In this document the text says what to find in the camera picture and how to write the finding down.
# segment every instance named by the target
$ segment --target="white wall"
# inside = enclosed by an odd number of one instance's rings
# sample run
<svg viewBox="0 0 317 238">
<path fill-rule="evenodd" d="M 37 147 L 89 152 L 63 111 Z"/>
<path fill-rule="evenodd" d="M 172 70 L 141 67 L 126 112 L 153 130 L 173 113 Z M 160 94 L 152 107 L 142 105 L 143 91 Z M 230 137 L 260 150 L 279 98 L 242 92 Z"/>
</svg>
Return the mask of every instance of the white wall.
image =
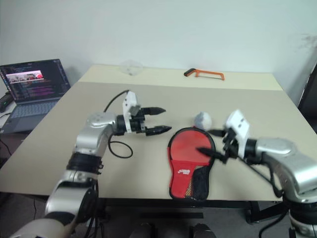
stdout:
<svg viewBox="0 0 317 238">
<path fill-rule="evenodd" d="M 316 0 L 0 0 L 0 61 L 272 72 L 297 103 L 317 61 Z"/>
</svg>

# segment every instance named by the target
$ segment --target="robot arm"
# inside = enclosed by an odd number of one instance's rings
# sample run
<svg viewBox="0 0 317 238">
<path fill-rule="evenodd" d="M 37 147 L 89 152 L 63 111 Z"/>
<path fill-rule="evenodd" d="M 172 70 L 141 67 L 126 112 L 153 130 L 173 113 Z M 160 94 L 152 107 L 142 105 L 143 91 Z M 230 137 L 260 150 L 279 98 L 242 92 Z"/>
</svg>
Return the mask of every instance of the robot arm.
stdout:
<svg viewBox="0 0 317 238">
<path fill-rule="evenodd" d="M 226 121 L 223 130 L 211 130 L 211 134 L 223 137 L 224 154 L 207 148 L 198 150 L 226 163 L 228 158 L 239 158 L 256 173 L 270 182 L 277 197 L 283 196 L 290 209 L 292 225 L 297 237 L 317 237 L 317 161 L 298 151 L 295 144 L 281 138 L 250 138 L 250 124 L 239 110 Z M 270 178 L 258 172 L 253 165 L 264 165 L 270 170 Z M 275 186 L 274 175 L 281 190 Z"/>
<path fill-rule="evenodd" d="M 69 237 L 77 224 L 95 216 L 98 175 L 111 136 L 123 135 L 126 131 L 156 135 L 171 129 L 169 126 L 144 126 L 144 115 L 157 115 L 165 110 L 141 108 L 133 92 L 127 93 L 123 111 L 124 115 L 105 112 L 88 117 L 77 136 L 66 171 L 46 203 L 44 218 L 28 223 L 11 238 Z"/>
</svg>

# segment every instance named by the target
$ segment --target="laptop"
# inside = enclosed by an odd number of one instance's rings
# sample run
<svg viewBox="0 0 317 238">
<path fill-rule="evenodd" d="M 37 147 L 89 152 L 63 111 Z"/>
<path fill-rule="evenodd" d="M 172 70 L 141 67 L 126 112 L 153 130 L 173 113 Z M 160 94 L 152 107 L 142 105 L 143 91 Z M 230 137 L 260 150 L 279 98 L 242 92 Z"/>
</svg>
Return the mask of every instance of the laptop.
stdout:
<svg viewBox="0 0 317 238">
<path fill-rule="evenodd" d="M 70 88 L 59 59 L 0 66 L 16 107 L 1 134 L 32 131 Z"/>
</svg>

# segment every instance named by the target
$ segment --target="laptop screen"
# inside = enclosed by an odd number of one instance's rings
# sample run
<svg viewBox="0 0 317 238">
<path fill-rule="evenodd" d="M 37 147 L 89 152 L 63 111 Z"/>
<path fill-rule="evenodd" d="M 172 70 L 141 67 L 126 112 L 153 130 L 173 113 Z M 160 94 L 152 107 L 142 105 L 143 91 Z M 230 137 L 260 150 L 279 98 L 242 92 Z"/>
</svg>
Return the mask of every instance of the laptop screen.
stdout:
<svg viewBox="0 0 317 238">
<path fill-rule="evenodd" d="M 17 103 L 60 98 L 70 88 L 59 59 L 3 65 L 0 75 Z"/>
</svg>

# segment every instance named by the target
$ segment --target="laptop touchpad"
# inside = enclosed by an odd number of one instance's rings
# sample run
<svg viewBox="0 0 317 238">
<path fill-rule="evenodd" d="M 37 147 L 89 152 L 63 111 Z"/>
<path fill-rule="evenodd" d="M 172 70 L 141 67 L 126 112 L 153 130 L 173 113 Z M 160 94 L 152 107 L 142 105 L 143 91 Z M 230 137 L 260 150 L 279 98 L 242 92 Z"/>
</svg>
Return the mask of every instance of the laptop touchpad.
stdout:
<svg viewBox="0 0 317 238">
<path fill-rule="evenodd" d="M 14 131 L 33 130 L 45 115 L 21 118 L 14 128 Z"/>
</svg>

